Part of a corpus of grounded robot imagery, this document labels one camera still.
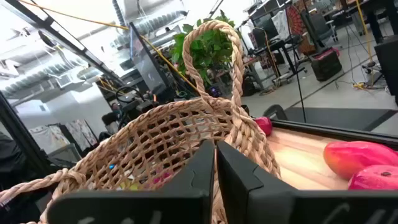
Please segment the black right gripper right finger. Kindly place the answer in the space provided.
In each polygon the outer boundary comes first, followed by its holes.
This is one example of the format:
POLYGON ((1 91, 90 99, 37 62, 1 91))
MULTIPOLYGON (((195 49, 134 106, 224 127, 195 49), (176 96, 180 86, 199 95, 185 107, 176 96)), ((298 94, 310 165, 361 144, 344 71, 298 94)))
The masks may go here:
POLYGON ((298 190, 224 141, 217 169, 228 223, 397 223, 393 190, 298 190))

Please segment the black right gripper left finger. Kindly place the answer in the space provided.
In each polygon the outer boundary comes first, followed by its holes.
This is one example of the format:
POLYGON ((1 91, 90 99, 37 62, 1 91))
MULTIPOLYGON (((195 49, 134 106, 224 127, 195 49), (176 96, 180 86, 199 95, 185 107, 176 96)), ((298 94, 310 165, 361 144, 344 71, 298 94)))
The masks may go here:
POLYGON ((203 141, 181 171, 155 191, 79 191, 47 212, 56 223, 211 223, 215 145, 203 141))

